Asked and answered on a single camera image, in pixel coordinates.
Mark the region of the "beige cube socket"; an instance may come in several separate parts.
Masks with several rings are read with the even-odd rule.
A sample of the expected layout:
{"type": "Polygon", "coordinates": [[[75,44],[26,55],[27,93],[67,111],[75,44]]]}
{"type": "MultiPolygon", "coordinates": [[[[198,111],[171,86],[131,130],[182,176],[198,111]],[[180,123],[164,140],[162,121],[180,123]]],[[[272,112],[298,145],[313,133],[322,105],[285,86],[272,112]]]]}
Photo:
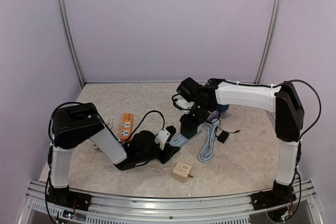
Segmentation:
{"type": "Polygon", "coordinates": [[[192,172],[192,165],[178,161],[172,171],[172,177],[180,182],[187,182],[188,178],[194,178],[194,173],[192,172]]]}

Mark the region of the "purple power strip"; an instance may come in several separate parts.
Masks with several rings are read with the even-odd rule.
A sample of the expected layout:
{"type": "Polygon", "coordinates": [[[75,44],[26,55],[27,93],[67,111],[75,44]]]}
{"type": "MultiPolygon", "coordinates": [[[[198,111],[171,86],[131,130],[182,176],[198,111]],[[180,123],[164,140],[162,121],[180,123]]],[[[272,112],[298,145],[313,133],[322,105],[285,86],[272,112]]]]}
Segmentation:
{"type": "Polygon", "coordinates": [[[210,123],[212,123],[214,120],[217,120],[220,118],[220,114],[218,111],[213,111],[209,114],[207,121],[209,121],[210,123]]]}

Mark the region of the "blue cube socket adapter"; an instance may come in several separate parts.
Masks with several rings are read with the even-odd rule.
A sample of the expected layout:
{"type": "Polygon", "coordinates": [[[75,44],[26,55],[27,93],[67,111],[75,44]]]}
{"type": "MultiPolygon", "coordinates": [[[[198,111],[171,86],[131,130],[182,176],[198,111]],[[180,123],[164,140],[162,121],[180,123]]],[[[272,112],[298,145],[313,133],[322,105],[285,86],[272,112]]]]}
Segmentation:
{"type": "Polygon", "coordinates": [[[225,113],[228,109],[229,109],[229,105],[218,105],[218,106],[216,107],[216,111],[217,111],[219,114],[223,114],[223,113],[225,113]]]}

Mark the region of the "dark green cube socket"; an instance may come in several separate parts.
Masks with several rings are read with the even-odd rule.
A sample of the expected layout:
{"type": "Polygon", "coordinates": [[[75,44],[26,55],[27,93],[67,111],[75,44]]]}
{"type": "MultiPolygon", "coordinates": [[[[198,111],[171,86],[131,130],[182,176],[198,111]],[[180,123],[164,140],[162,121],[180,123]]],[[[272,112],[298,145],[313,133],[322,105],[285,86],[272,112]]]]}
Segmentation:
{"type": "Polygon", "coordinates": [[[186,139],[191,139],[197,134],[198,127],[187,127],[185,125],[181,125],[180,133],[186,139]]]}

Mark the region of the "light blue power strip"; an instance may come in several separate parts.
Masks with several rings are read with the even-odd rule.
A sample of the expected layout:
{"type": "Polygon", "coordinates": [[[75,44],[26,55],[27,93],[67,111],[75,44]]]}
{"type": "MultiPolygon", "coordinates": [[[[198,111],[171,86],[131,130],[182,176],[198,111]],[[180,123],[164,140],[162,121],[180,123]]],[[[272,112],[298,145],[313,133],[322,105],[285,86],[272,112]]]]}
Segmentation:
{"type": "Polygon", "coordinates": [[[198,136],[202,131],[202,127],[199,126],[197,129],[196,134],[191,138],[186,138],[182,134],[176,134],[172,137],[172,139],[169,141],[169,144],[173,147],[179,147],[182,148],[185,144],[187,144],[190,140],[192,140],[194,137],[198,136]]]}

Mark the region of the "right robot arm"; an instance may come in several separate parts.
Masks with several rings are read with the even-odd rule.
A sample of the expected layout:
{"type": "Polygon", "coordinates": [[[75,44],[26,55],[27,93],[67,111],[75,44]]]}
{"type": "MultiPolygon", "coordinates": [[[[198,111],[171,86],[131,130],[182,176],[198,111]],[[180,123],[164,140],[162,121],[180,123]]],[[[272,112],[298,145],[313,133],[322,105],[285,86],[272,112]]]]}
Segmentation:
{"type": "Polygon", "coordinates": [[[269,192],[273,205],[289,196],[286,187],[292,183],[300,162],[300,148],[307,129],[303,128],[304,108],[293,85],[295,79],[280,84],[251,84],[210,78],[199,84],[191,77],[183,80],[172,96],[173,105],[186,113],[181,116],[181,133],[186,138],[195,135],[197,128],[219,105],[245,106],[275,114],[275,134],[279,140],[279,162],[275,182],[269,192]]]}

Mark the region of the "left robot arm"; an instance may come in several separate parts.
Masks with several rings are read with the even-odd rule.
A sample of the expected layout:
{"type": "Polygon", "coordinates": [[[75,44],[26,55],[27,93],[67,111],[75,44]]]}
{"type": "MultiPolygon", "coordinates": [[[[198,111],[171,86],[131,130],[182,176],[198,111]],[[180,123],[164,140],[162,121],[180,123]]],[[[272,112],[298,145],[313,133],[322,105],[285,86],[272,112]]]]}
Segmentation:
{"type": "Polygon", "coordinates": [[[48,134],[51,147],[48,153],[48,179],[54,188],[53,197],[66,206],[73,201],[68,190],[69,170],[75,148],[90,140],[102,151],[118,170],[133,169],[157,159],[167,163],[179,150],[169,141],[175,135],[172,125],[162,127],[154,134],[134,130],[122,142],[107,126],[93,103],[66,102],[51,114],[48,134]]]}

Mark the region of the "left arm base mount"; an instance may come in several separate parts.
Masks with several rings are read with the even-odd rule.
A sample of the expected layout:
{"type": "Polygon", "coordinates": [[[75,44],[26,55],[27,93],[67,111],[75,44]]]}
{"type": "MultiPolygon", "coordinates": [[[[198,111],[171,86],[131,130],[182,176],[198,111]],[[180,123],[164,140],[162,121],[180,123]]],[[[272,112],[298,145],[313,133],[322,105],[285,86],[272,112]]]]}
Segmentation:
{"type": "Polygon", "coordinates": [[[48,202],[71,208],[72,210],[88,211],[92,196],[90,194],[72,191],[69,187],[47,189],[46,199],[48,202]]]}

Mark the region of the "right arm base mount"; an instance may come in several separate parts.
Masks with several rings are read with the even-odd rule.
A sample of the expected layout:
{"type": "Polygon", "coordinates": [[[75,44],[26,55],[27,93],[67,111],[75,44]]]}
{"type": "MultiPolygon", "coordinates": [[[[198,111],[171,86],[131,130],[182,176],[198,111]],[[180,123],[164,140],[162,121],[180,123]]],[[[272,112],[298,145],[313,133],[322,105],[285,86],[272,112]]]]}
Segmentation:
{"type": "Polygon", "coordinates": [[[262,210],[294,202],[297,198],[292,184],[283,185],[274,181],[272,189],[251,194],[253,209],[262,210]]]}

